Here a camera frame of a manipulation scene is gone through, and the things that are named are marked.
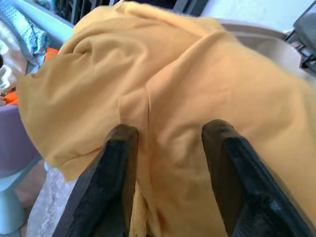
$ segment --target light blue plastic leg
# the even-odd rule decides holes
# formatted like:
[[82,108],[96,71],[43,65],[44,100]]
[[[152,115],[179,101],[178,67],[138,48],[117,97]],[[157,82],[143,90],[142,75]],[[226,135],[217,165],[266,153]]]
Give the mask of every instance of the light blue plastic leg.
[[24,209],[14,190],[0,192],[0,234],[9,234],[24,223]]

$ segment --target orange object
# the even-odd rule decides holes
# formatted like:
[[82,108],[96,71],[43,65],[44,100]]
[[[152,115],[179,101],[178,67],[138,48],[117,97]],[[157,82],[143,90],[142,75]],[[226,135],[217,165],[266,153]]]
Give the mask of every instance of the orange object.
[[54,48],[47,48],[44,62],[56,57],[58,55],[58,50]]
[[15,91],[7,94],[4,97],[5,105],[18,105],[18,96]]

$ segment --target patterned cloth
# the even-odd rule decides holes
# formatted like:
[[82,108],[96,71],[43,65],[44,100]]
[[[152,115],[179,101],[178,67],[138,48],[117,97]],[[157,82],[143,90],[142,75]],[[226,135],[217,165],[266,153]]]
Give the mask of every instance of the patterned cloth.
[[21,51],[28,60],[26,73],[36,72],[44,62],[45,51],[50,43],[48,35],[7,0],[0,0],[0,6],[0,19],[17,37]]

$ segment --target yellow cloth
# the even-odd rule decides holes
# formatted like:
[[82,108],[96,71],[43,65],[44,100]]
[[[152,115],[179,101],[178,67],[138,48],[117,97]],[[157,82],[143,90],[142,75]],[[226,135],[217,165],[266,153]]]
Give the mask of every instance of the yellow cloth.
[[[202,126],[224,119],[316,223],[316,93],[305,81],[211,18],[123,2],[93,10],[74,32],[17,88],[27,133],[67,180],[88,166],[115,125],[135,126],[137,203],[147,207],[150,232],[226,236],[201,142]],[[142,237],[139,219],[133,228]]]

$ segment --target floor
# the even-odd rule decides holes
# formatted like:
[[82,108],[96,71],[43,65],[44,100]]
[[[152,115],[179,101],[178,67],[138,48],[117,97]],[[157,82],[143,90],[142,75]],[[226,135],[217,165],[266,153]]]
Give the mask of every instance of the floor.
[[20,231],[16,231],[9,235],[0,234],[0,237],[25,237],[27,220],[36,198],[39,195],[40,189],[43,186],[45,178],[46,170],[44,169],[44,160],[41,159],[16,189],[16,194],[25,210],[25,224],[21,227]]

